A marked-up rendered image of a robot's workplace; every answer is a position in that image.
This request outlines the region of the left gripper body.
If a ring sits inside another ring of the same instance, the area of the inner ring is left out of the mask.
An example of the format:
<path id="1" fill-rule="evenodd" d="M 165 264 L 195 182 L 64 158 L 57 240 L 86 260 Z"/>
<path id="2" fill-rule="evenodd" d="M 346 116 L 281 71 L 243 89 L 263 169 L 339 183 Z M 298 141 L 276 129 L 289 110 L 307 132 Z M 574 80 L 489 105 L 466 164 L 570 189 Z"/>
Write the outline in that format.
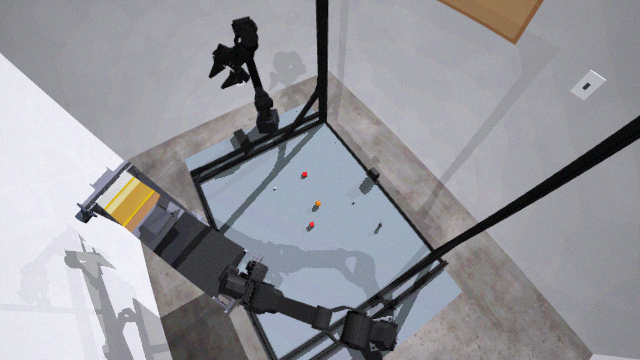
<path id="1" fill-rule="evenodd" d="M 221 281 L 222 281 L 222 279 L 223 279 L 224 275 L 225 275 L 227 272 L 228 272 L 228 273 L 231 273 L 231 274 L 234 274 L 234 275 L 236 275 L 236 276 L 237 276 L 237 275 L 238 275 L 238 273 L 239 273 L 239 271 L 240 271 L 240 270 L 239 270 L 238 268 L 236 268 L 235 266 L 233 266 L 233 265 L 231 265 L 231 264 L 228 264 L 228 265 L 226 266 L 226 268 L 224 269 L 224 271 L 222 272 L 222 274 L 220 275 L 220 277 L 219 277 L 219 282 L 221 282 Z M 244 278 L 244 277 L 242 277 L 241 275 L 238 275 L 238 277 Z M 245 279 L 245 278 L 244 278 L 244 279 Z"/>

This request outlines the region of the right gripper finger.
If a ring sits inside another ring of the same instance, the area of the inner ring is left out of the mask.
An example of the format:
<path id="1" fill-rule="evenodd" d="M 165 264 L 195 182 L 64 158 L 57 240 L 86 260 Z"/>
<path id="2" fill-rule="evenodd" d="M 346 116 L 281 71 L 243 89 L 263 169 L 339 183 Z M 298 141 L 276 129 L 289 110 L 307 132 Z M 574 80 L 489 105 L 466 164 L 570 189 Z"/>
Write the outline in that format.
<path id="1" fill-rule="evenodd" d="M 209 74 L 209 78 L 213 78 L 218 73 L 226 69 L 215 57 L 213 57 L 213 60 L 214 60 L 214 64 Z"/>
<path id="2" fill-rule="evenodd" d="M 230 87 L 238 83 L 244 83 L 244 82 L 232 70 L 230 70 L 230 74 L 228 78 L 225 80 L 225 82 L 222 84 L 221 89 L 225 89 L 227 87 Z"/>

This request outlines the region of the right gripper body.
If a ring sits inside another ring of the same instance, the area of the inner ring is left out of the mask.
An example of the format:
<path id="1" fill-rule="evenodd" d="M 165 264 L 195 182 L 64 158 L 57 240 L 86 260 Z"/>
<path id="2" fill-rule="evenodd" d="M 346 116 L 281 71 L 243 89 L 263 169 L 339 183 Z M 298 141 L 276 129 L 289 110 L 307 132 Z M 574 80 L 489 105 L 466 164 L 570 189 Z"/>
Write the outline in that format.
<path id="1" fill-rule="evenodd" d="M 235 73 L 235 74 L 236 74 L 236 75 L 237 75 L 237 76 L 238 76 L 242 81 L 244 81 L 244 82 L 246 82 L 246 83 L 247 83 L 247 82 L 249 81 L 249 79 L 250 79 L 250 75 L 249 75 L 249 74 L 248 74 L 248 73 L 247 73 L 247 72 L 246 72 L 246 71 L 245 71 L 241 66 L 242 66 L 245 62 L 249 62 L 249 61 L 250 61 L 250 60 L 248 59 L 250 56 L 249 56 L 249 55 L 248 55 L 248 53 L 247 53 L 247 52 L 246 52 L 242 47 L 240 47 L 239 45 L 238 45 L 237 47 L 236 47 L 236 46 L 233 46 L 232 48 L 234 48 L 234 49 L 236 50 L 236 52 L 237 52 L 238 50 L 239 50 L 239 52 L 240 52 L 240 56 L 239 56 L 239 58 L 238 58 L 238 60 L 236 61 L 236 63 L 235 63 L 235 64 L 233 64 L 233 63 L 231 62 L 231 59 L 228 59 L 228 58 L 226 59 L 226 58 L 225 58 L 226 60 L 224 60 L 224 57 L 220 56 L 220 55 L 219 55 L 219 53 L 217 53 L 217 52 L 215 52 L 215 51 L 213 52 L 213 55 L 215 56 L 215 58 L 216 58 L 216 59 L 217 59 L 217 60 L 218 60 L 222 65 L 224 65 L 224 66 L 229 66 L 229 67 L 234 71 L 234 73 Z M 228 62 L 229 64 L 228 64 L 227 62 Z M 225 63 L 226 63 L 226 65 L 225 65 Z M 231 63 L 231 64 L 230 64 L 230 63 Z M 239 66 L 233 66 L 233 65 L 237 65 L 237 64 L 238 64 Z M 234 69 L 233 69 L 233 68 L 234 68 Z"/>

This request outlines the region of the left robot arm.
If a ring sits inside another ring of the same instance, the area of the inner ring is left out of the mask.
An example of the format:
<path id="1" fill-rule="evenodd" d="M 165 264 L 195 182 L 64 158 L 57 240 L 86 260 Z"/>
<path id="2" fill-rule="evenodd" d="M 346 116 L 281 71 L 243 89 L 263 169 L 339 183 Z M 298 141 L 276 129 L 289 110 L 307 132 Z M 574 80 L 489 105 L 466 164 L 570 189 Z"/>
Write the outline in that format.
<path id="1" fill-rule="evenodd" d="M 245 279 L 231 273 L 226 273 L 218 290 L 219 293 L 240 299 L 239 305 L 244 306 L 245 310 L 258 315 L 265 314 L 265 312 L 271 314 L 279 312 L 310 324 L 313 329 L 325 332 L 330 339 L 339 346 L 359 350 L 360 348 L 366 348 L 368 342 L 371 342 L 375 344 L 375 348 L 378 348 L 379 351 L 394 351 L 398 324 L 382 319 L 380 319 L 380 321 L 374 321 L 372 317 L 367 316 L 367 312 L 348 306 L 328 309 L 319 305 L 314 307 L 287 298 L 283 295 L 282 291 L 275 289 L 274 285 L 263 282 L 268 271 L 267 266 L 260 262 L 249 261 L 245 269 L 248 273 L 244 276 Z M 249 300 L 251 302 L 249 302 Z M 250 303 L 250 306 L 248 303 Z M 328 331 L 328 328 L 332 312 L 335 313 L 346 309 L 349 310 L 347 311 L 340 339 L 342 342 L 338 342 L 331 332 Z M 373 326 L 373 324 L 376 326 Z"/>

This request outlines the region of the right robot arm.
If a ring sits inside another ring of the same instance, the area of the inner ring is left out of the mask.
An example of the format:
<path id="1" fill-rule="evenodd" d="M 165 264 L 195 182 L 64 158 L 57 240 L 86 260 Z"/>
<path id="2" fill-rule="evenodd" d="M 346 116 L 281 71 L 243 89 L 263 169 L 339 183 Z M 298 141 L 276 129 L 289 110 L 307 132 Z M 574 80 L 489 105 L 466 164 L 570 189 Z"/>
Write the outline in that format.
<path id="1" fill-rule="evenodd" d="M 258 43 L 258 35 L 257 35 L 258 28 L 255 22 L 252 19 L 250 20 L 249 19 L 250 17 L 247 16 L 247 17 L 233 20 L 233 24 L 231 25 L 235 33 L 234 44 L 236 47 L 239 45 L 243 49 L 246 49 L 245 51 L 250 56 L 249 57 L 250 61 L 246 62 L 246 65 L 255 89 L 254 105 L 257 109 L 257 112 L 259 112 L 260 110 L 260 120 L 272 120 L 273 111 L 271 111 L 270 108 L 273 108 L 273 99 L 271 99 L 271 97 L 269 97 L 269 94 L 263 89 L 256 65 L 254 62 L 254 54 L 255 54 L 255 51 L 258 49 L 258 46 L 255 47 L 255 45 L 257 45 Z M 255 32 L 253 32 L 253 30 L 256 32 L 256 34 Z M 241 42 L 238 42 L 241 34 L 242 34 Z M 231 59 L 231 62 L 233 64 L 236 63 L 236 61 L 240 56 L 239 50 L 236 52 L 235 49 L 231 47 L 229 48 L 227 46 L 224 47 L 223 44 L 221 43 L 219 43 L 216 49 L 216 52 L 218 52 L 219 55 L 221 55 L 222 57 Z M 235 55 L 235 52 L 236 52 L 236 55 Z M 258 109 L 257 107 L 259 107 L 260 109 Z"/>

